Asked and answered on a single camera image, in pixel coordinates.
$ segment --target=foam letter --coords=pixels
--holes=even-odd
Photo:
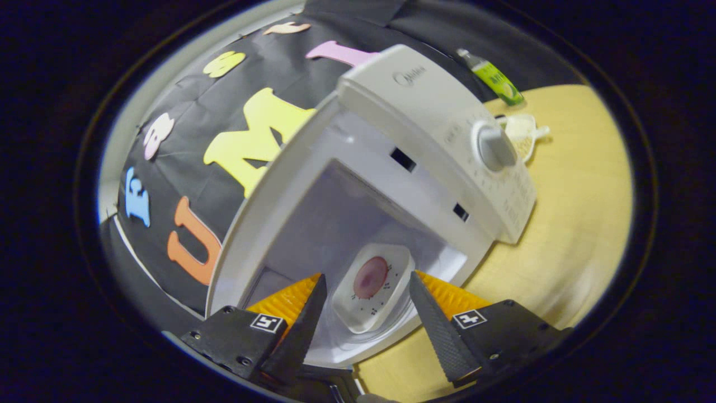
[[[174,213],[174,223],[178,227],[184,226],[191,232],[199,242],[206,248],[208,258],[202,263],[196,260],[189,251],[179,242],[179,235],[176,231],[169,234],[167,243],[167,255],[173,262],[177,262],[187,273],[194,277],[199,283],[209,285],[211,273],[221,252],[221,242],[211,230],[204,225],[194,212],[189,208],[189,198],[182,197],[177,204]]]
[[[144,159],[149,161],[159,149],[159,144],[164,141],[174,127],[174,119],[169,119],[168,113],[162,113],[152,123],[144,136]]]
[[[142,188],[142,182],[134,177],[134,167],[127,170],[125,179],[125,212],[127,217],[141,218],[145,227],[149,227],[149,192]]]
[[[376,54],[378,54],[378,52],[363,52],[358,49],[353,49],[352,47],[341,46],[336,41],[328,41],[311,49],[311,51],[306,54],[306,58],[327,57],[347,65],[357,66],[375,57]]]
[[[271,28],[264,31],[262,35],[268,35],[272,32],[275,32],[277,34],[295,34],[296,32],[305,31],[311,27],[310,24],[301,24],[301,25],[294,25],[294,24],[295,24],[295,22],[289,21],[285,24],[274,25]]]
[[[292,105],[276,97],[271,88],[264,88],[243,106],[248,130],[219,133],[206,149],[204,163],[221,165],[243,186],[243,196],[248,198],[266,167],[255,168],[246,159],[273,161],[281,147],[271,128],[281,134],[283,143],[288,143],[314,111]]]
[[[245,58],[244,53],[236,53],[233,50],[222,53],[204,67],[203,73],[208,74],[211,78],[221,77],[238,66]]]

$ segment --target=green bottle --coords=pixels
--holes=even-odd
[[[505,103],[511,107],[526,105],[525,97],[495,65],[465,49],[458,49],[458,56],[465,59],[470,70],[487,84]]]

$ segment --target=pink food item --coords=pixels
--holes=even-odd
[[[380,256],[372,257],[358,270],[353,281],[353,291],[361,299],[375,295],[388,276],[388,262]]]

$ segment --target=table surface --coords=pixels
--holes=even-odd
[[[631,226],[632,170],[616,123],[589,86],[523,94],[520,110],[499,99],[485,106],[494,115],[529,113],[551,129],[527,164],[537,203],[519,243],[493,244],[463,287],[494,302],[517,300],[564,328],[579,323],[616,272]],[[366,392],[403,403],[457,390],[422,326],[357,364],[356,375]]]

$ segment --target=bottle label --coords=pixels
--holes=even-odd
[[[492,63],[487,62],[473,72],[485,83],[492,91],[497,94],[509,106],[519,105],[524,102],[525,97],[517,90],[512,82],[505,77],[504,74]]]

